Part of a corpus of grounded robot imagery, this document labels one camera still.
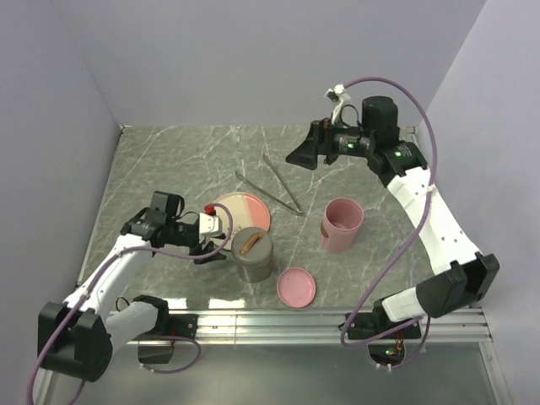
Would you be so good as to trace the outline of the metal tongs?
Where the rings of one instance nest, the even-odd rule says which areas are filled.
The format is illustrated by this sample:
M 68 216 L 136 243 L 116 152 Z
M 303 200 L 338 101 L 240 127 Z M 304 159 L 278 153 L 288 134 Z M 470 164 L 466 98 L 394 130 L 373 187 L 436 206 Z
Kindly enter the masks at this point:
M 301 207 L 299 199 L 292 192 L 268 153 L 262 153 L 255 175 L 249 175 L 248 170 L 236 170 L 234 175 L 242 184 L 291 214 L 297 217 L 305 216 L 305 210 Z

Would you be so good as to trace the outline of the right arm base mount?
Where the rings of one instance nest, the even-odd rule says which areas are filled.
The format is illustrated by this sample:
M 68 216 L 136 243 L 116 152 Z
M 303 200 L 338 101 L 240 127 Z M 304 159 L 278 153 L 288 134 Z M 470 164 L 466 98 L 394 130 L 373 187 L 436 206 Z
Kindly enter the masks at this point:
M 337 329 L 345 331 L 346 343 L 369 340 L 367 349 L 370 359 L 377 369 L 385 367 L 388 372 L 403 367 L 416 357 L 424 348 L 427 338 L 421 331 L 419 319 L 392 322 L 382 309 L 360 312 L 349 328 L 345 328 L 342 322 Z M 410 339 L 418 339 L 419 343 L 408 357 L 405 342 Z

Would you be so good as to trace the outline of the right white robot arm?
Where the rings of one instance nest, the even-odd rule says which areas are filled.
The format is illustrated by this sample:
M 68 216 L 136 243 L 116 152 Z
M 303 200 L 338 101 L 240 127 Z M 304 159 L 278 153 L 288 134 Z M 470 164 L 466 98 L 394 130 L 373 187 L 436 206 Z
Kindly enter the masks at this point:
M 372 326 L 384 338 L 399 331 L 403 321 L 438 318 L 479 302 L 500 270 L 495 255 L 484 255 L 457 223 L 431 183 L 431 169 L 418 147 L 400 138 L 397 118 L 392 98 L 368 97 L 356 126 L 329 118 L 313 121 L 306 139 L 286 158 L 287 163 L 308 170 L 316 169 L 320 157 L 327 165 L 341 155 L 366 159 L 413 224 L 433 275 L 376 302 Z

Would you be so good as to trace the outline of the grey round lid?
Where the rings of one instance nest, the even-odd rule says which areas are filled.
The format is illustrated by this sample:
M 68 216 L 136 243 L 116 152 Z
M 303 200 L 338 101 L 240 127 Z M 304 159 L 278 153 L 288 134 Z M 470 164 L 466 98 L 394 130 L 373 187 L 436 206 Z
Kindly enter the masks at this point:
M 244 266 L 267 262 L 273 255 L 273 242 L 268 232 L 257 227 L 239 230 L 231 244 L 232 257 Z

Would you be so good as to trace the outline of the pink round lid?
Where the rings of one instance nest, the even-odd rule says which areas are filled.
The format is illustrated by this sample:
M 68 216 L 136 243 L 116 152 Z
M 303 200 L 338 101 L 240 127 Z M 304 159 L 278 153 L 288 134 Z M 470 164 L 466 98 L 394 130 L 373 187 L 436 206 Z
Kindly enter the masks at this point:
M 283 271 L 277 281 L 278 297 L 292 308 L 308 306 L 316 295 L 316 282 L 312 275 L 301 267 Z

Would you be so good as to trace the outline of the grey cylindrical container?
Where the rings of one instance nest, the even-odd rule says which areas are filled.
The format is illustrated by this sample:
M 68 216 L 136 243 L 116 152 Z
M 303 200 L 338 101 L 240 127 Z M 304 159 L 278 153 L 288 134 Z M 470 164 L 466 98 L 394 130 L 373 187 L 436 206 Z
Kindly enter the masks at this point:
M 239 251 L 232 251 L 237 273 L 242 280 L 249 284 L 258 284 L 267 279 L 272 270 L 272 251 L 248 251 L 241 255 Z

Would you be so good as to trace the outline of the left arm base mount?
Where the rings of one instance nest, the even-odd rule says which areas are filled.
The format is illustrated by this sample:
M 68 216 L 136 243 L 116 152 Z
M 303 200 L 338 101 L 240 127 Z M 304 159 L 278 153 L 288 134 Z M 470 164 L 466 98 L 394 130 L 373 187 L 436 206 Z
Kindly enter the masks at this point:
M 168 370 L 157 370 L 157 365 L 168 365 L 179 349 L 177 344 L 189 343 L 195 348 L 195 358 L 181 368 L 191 367 L 200 357 L 202 349 L 195 341 L 198 326 L 198 315 L 175 314 L 169 315 L 167 320 L 150 332 L 137 337 L 138 361 L 146 370 L 156 373 L 169 374 Z

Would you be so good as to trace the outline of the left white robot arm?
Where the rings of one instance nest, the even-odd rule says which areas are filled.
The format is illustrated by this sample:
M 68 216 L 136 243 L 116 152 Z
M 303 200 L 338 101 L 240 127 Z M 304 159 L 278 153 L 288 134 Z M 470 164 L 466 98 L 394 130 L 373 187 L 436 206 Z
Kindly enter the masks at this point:
M 205 206 L 192 223 L 181 221 L 184 198 L 154 192 L 151 203 L 129 219 L 111 251 L 92 274 L 62 303 L 49 302 L 38 315 L 38 368 L 95 382 L 113 354 L 140 336 L 165 338 L 170 331 L 166 300 L 139 295 L 114 312 L 116 300 L 132 278 L 165 246 L 188 248 L 183 259 L 201 264 L 224 259 L 222 246 L 203 244 L 218 238 L 227 243 L 231 229 L 223 226 L 218 202 Z

